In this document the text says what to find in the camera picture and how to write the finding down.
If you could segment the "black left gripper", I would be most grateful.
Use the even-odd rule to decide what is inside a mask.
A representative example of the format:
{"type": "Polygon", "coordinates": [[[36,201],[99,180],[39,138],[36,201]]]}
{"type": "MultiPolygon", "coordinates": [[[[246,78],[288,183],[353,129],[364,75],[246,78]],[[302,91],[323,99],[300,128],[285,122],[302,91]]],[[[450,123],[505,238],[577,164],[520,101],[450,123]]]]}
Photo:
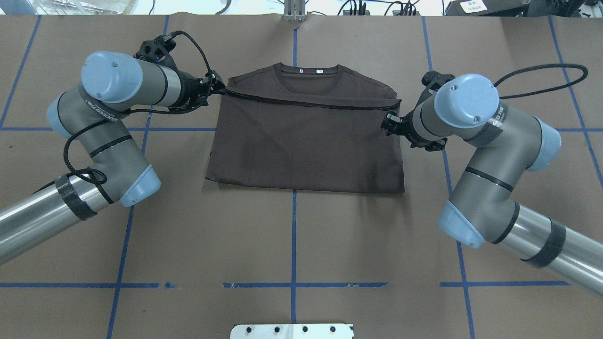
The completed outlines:
{"type": "Polygon", "coordinates": [[[178,71],[178,76],[181,85],[178,98],[179,109],[198,109],[201,106],[209,105],[207,101],[211,94],[212,71],[206,73],[202,79],[183,71],[178,71]]]}

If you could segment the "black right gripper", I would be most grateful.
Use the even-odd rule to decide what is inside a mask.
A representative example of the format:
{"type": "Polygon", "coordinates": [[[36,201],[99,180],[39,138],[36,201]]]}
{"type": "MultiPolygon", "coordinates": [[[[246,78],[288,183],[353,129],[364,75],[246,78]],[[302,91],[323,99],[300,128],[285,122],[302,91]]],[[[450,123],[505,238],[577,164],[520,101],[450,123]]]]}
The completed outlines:
{"type": "Polygon", "coordinates": [[[420,137],[414,128],[412,113],[401,117],[395,111],[388,111],[385,122],[381,124],[381,129],[385,130],[388,137],[391,135],[405,137],[410,142],[411,147],[427,146],[426,139],[420,137]]]}

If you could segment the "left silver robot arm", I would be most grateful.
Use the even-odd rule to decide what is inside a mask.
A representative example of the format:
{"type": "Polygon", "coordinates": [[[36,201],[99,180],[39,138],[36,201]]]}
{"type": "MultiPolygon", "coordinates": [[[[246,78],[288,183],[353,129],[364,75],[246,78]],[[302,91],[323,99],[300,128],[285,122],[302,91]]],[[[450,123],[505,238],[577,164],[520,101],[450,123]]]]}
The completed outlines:
{"type": "Polygon", "coordinates": [[[52,129],[69,146],[80,141],[92,165],[69,173],[1,213],[1,262],[6,263],[67,228],[88,220],[114,202],[131,207],[161,186],[152,165],[123,124],[134,105],[165,107],[183,114],[224,88],[209,70],[198,79],[179,71],[168,54],[129,56],[98,51],[85,60],[81,81],[47,110],[52,129]]]}

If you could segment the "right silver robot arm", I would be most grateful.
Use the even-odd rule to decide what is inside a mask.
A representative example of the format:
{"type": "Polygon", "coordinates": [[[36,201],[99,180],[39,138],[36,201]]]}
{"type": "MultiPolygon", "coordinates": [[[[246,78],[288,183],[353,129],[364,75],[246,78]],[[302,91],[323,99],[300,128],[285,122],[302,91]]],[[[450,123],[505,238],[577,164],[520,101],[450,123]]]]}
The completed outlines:
{"type": "Polygon", "coordinates": [[[602,245],[511,199],[526,171],[545,169],[559,153],[560,133],[500,98],[490,79],[425,73],[415,108],[388,110],[382,129],[412,147],[443,150],[457,136],[475,152],[439,216],[440,229],[464,245],[500,245],[537,268],[601,296],[602,245]]]}

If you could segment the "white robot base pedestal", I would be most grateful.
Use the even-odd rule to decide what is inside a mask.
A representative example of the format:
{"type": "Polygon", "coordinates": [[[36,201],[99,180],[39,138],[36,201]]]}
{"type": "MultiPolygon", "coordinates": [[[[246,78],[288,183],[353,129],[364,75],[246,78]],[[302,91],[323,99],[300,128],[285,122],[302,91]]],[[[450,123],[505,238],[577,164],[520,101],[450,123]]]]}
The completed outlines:
{"type": "Polygon", "coordinates": [[[231,339],[353,339],[353,324],[289,323],[239,324],[232,328],[231,339]]]}

